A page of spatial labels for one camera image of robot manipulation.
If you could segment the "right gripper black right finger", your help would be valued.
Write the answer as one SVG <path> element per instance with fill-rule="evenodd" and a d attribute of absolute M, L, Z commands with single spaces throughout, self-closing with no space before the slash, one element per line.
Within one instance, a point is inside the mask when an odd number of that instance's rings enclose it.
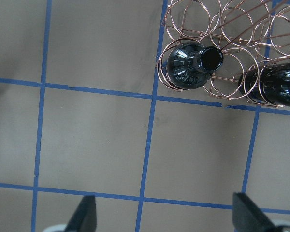
<path fill-rule="evenodd" d="M 232 223 L 237 232 L 271 232 L 276 227 L 245 193 L 232 196 Z"/>

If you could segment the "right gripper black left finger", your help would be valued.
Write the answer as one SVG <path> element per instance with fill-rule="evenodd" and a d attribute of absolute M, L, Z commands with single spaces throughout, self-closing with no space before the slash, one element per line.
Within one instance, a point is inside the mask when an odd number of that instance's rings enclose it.
<path fill-rule="evenodd" d="M 97 228 L 96 198 L 84 196 L 69 220 L 66 232 L 95 232 Z"/>

